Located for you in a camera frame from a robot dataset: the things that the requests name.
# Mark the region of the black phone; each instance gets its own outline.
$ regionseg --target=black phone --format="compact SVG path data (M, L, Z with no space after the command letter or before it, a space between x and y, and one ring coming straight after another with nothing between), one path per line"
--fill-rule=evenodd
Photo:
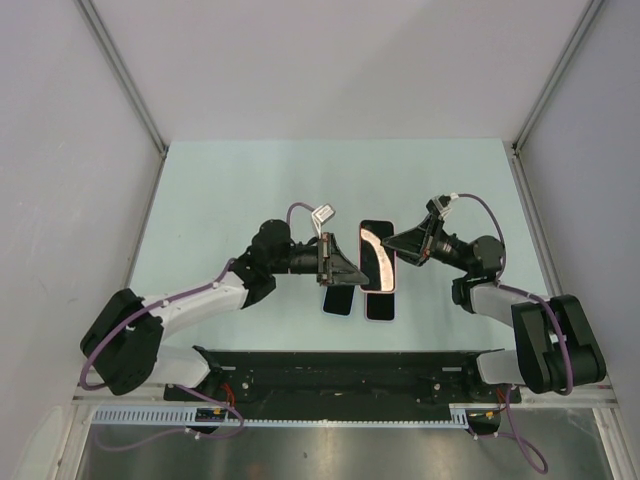
M365 293L390 294L396 289L396 255L381 243L393 234L393 223L388 220L360 222L360 270L369 278L368 285L360 285Z
M367 293L364 312L369 320L390 322L396 316L395 293Z
M343 317L351 314L353 304L353 293L356 287L353 285L339 285L327 287L324 293L322 311L329 315L341 315Z

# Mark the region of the purple cable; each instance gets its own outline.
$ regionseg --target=purple cable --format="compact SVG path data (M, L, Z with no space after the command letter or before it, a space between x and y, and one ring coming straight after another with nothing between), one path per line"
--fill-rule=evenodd
M489 207L487 202L485 202L479 196L474 195L473 193L459 193L458 197L459 198L471 198L471 199L475 200L476 202L480 203L480 205L482 205L484 207L484 209L487 211L487 213L491 217L491 221L493 221L493 225L496 227L496 230L498 231L498 237L500 238L500 243L502 243L502 245L504 245L504 247L505 247L504 255L500 259L500 262L502 264L502 269L496 275L496 280L499 280L500 277L502 276L502 274L504 273L504 269L507 268L507 244L504 241L504 235L502 234L502 229L500 228L500 224L498 223L498 219L496 218L495 214L493 213L493 210L491 210L491 207Z
M564 362L564 368L567 376L567 388L562 390L560 395L569 395L573 391L573 368L571 367L571 358L569 357L569 350L567 349L567 342L564 340L564 334L562 333L562 328L560 328L560 322L558 322L558 317L551 309L547 302L544 301L543 298L535 295L533 293L529 293L525 290L521 290L520 288L510 287L509 285L503 285L501 283L497 284L497 287L501 290L505 290L507 292L515 293L516 295L520 295L525 298L529 298L534 302L544 308L549 320L551 320L551 324L553 325L553 330L556 332L556 337L558 337L558 346L560 347L560 352L562 353L562 361Z
M292 203L289 206L289 209L287 210L287 225L291 226L291 214L293 213L293 210L295 210L296 207L302 207L302 208L306 208L307 210L309 210L310 212L313 212L315 210L315 208L313 208L311 205L309 205L308 203L304 203L304 202L295 202Z
M509 438L511 440L515 440L525 460L527 461L527 463L529 463L529 465L531 465L531 468L533 468L540 475L546 475L547 473L549 473L549 464L547 463L546 458L544 458L544 455L542 455L542 452L538 450L538 448L536 448L535 445L533 445L526 438L521 437L520 433L518 433L516 429L516 425L513 421L513 412L511 410L511 389L509 389L509 391L507 392L506 402L507 402L507 408L506 408L507 417L509 418L509 423L511 424L511 430L513 430L513 433L498 432L496 435L494 434L478 435L476 432L473 431L471 426L469 426L469 433L471 433L471 435L473 435L474 438L479 438L482 440L488 440L491 438ZM533 451L538 456L538 458L542 462L542 468L539 467L536 464L536 462L533 460L533 458L531 457L531 454L527 450L527 447L531 449L531 451Z
M158 300L157 302L154 302L151 305L147 305L146 307L141 308L137 312L134 312L131 315L129 315L127 318L125 318L116 328L111 330L111 332L109 332L109 334L102 339L102 341L98 344L98 346L94 348L91 354L87 357L87 361L82 366L82 371L80 372L80 386L84 390L89 390L89 391L100 390L101 388L106 387L106 384L104 383L89 385L87 383L87 375L89 374L89 370L91 369L94 362L96 361L96 358L98 358L98 356L102 353L102 351L109 344L109 342L111 342L122 330L124 330L134 320L140 318L142 315L144 315L147 312L150 312L151 310L161 307L163 304L165 304L165 302L171 303L176 300L190 297L192 295L196 295L198 293L202 293L206 290L209 290L210 288L213 288L213 284L218 283L220 280L222 280L222 277L225 276L225 274L229 270L229 267L231 267L231 263L233 261L234 261L233 258L229 259L227 264L222 269L222 272L220 272L220 275L218 275L212 282L206 283L205 285L202 285L200 287L192 288L191 290L187 290L185 292L176 293L175 295L167 297L166 299Z
M236 435L238 435L242 430L244 430L244 417L240 414L240 412L238 412L234 407L232 407L231 405L228 405L226 403L223 402L219 402L218 400L214 400L213 398L207 397L206 395L201 394L200 392L196 392L195 390L192 390L191 388L188 387L183 387L181 385L176 385L176 387L180 388L181 390L184 390L185 392L193 395L194 397L198 397L201 400L204 400L205 402L209 402L212 403L214 405L217 405L221 408L226 409L227 411L233 413L233 415L238 419L238 421L240 422L240 425L238 425L236 428L234 428L233 430L231 430L228 433L223 433L223 434L215 434L215 433L201 433L201 432L196 432L196 436L198 438L200 437L204 437L204 438L211 438L211 439L224 439L224 438L231 438L234 437ZM146 445L148 443L154 442L159 438L165 437L167 435L173 435L175 433L187 433L187 431L193 431L188 429L188 427L185 428L170 428L169 430L164 430L162 432L156 433L155 435L151 435L148 438L145 438L144 440L140 440L139 442L136 443L132 443L130 445L122 445L122 446L118 446L118 447L111 447L109 445L105 445L104 443L102 443L102 441L100 440L100 437L98 436L98 433L96 432L96 434L93 436L93 440L96 443L96 445L98 445L98 447L100 447L100 449L106 451L106 452L127 452L129 450L134 450L136 448L142 447L143 445Z

